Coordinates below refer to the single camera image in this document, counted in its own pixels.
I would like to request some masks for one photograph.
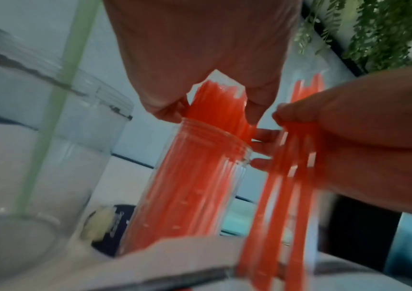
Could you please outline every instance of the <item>green straw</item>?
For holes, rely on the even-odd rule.
[[[100,0],[80,0],[78,3],[62,55],[65,65],[58,76],[62,83],[71,84],[76,75],[100,3]],[[67,95],[67,90],[57,86],[54,86],[51,91],[43,122],[33,149],[30,167],[16,202],[18,213],[26,212],[32,198],[38,175],[54,137],[54,131],[67,100]]]

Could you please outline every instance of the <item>clear plastic container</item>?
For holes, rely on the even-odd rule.
[[[132,107],[0,30],[0,278],[72,235]]]
[[[212,235],[249,161],[244,90],[206,81],[139,201],[118,253],[167,237]]]

